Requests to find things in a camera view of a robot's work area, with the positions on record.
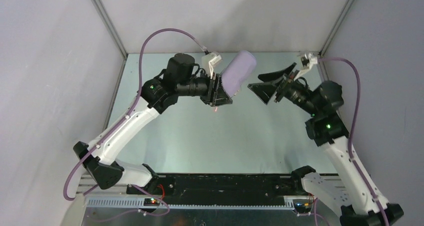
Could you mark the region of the grey umbrella case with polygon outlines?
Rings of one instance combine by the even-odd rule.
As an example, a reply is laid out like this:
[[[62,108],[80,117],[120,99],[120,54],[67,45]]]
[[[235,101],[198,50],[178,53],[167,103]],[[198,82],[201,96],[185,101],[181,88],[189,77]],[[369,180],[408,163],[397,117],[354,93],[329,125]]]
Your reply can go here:
[[[224,91],[232,98],[256,66],[257,60],[250,52],[245,50],[238,52],[221,72],[221,83]]]

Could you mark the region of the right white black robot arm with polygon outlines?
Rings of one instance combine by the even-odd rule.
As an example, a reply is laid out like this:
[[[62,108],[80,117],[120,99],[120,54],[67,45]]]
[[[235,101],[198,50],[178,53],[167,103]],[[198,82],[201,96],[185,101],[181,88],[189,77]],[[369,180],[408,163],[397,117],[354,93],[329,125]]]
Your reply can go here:
[[[307,135],[328,157],[344,185],[337,188],[304,166],[291,173],[298,187],[330,208],[341,225],[393,225],[403,216],[401,206],[390,203],[367,173],[352,145],[351,132],[337,114],[344,104],[341,85],[324,81],[311,90],[294,65],[258,79],[248,88],[264,103],[286,98],[310,115],[305,123]]]

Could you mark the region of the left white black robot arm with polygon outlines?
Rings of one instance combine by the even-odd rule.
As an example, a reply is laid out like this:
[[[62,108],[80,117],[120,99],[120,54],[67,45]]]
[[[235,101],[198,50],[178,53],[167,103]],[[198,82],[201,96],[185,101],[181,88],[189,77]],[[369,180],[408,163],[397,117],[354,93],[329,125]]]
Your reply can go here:
[[[120,162],[117,156],[139,131],[176,104],[180,96],[199,97],[211,107],[232,104],[235,90],[225,82],[224,72],[214,72],[221,61],[217,52],[204,55],[201,65],[191,55],[175,54],[165,69],[138,89],[119,119],[89,143],[77,142],[73,150],[96,186],[102,190],[117,184],[145,186],[154,178],[154,171],[147,164]]]

